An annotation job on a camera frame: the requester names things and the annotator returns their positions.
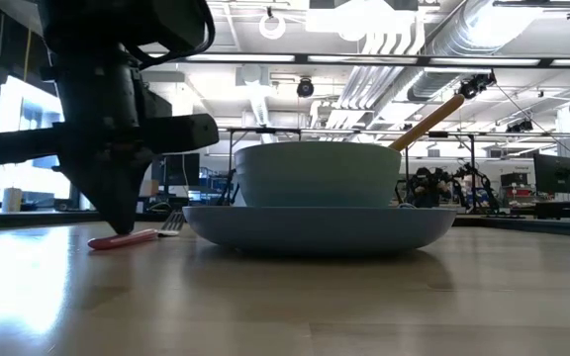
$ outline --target bowl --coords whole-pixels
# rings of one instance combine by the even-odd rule
[[[351,142],[282,142],[235,153],[249,207],[387,207],[402,154]]]

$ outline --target security camera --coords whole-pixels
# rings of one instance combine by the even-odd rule
[[[298,84],[296,93],[301,98],[309,98],[314,95],[314,84],[312,84],[312,79],[301,78],[301,82]]]

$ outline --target blue plate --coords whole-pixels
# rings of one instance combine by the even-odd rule
[[[379,255],[427,246],[456,211],[393,208],[185,207],[200,236],[222,246],[287,255]]]

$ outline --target ceiling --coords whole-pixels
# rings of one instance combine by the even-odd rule
[[[440,0],[440,9],[425,14],[427,38],[459,2],[459,0]],[[272,4],[275,14],[289,18],[285,21],[285,33],[278,40],[270,40],[259,31],[259,21],[265,14],[264,7],[269,4]],[[210,2],[210,5],[217,29],[216,41],[210,51],[359,53],[364,47],[364,40],[349,42],[336,33],[307,32],[304,16],[309,9],[309,1],[270,3],[259,0],[245,4],[242,1],[233,1]],[[19,0],[0,0],[0,8],[33,30],[41,31],[35,5]],[[544,11],[497,54],[570,55],[570,20],[566,20],[569,12],[568,10]],[[144,49],[149,52],[162,51],[162,48],[154,44]],[[252,111],[246,92],[238,86],[236,71],[239,67],[241,64],[181,63],[163,64],[151,68],[150,71],[169,74],[183,72],[188,78],[190,87],[200,98],[201,107],[216,120],[228,123],[230,119],[240,119],[245,113]],[[303,116],[310,114],[315,100],[335,100],[353,70],[352,66],[334,65],[268,65],[267,67],[271,89],[265,103],[269,111],[298,113]],[[570,98],[570,70],[497,69],[495,74],[498,84],[518,106],[529,108],[534,118],[546,130],[555,128],[555,110],[568,104]],[[298,82],[304,76],[311,77],[316,86],[312,98],[301,99],[296,94]],[[172,84],[165,83],[152,87],[161,88],[160,91],[168,98],[173,93],[169,89]],[[436,107],[437,105],[425,105],[418,114],[427,115]],[[437,126],[437,129],[454,131],[458,125],[461,125],[465,130],[503,131],[504,127],[496,127],[495,122],[507,118],[518,110],[498,88],[493,87],[475,100],[467,102],[460,111]]]

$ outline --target computer monitor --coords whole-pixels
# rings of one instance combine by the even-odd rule
[[[570,194],[570,158],[535,154],[533,166],[538,192]]]
[[[164,156],[164,183],[167,186],[199,185],[199,153]]]

